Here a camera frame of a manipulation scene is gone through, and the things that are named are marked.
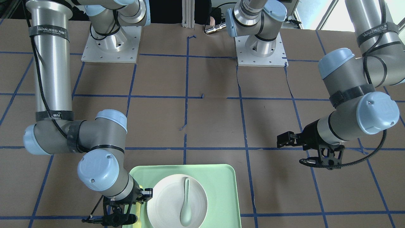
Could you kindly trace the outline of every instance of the green tray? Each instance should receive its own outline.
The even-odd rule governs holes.
[[[194,177],[205,189],[208,198],[207,216],[200,228],[241,228],[235,170],[230,165],[137,166],[130,175],[144,188],[154,187],[172,174]],[[153,228],[146,213],[147,203],[141,207],[142,228]]]

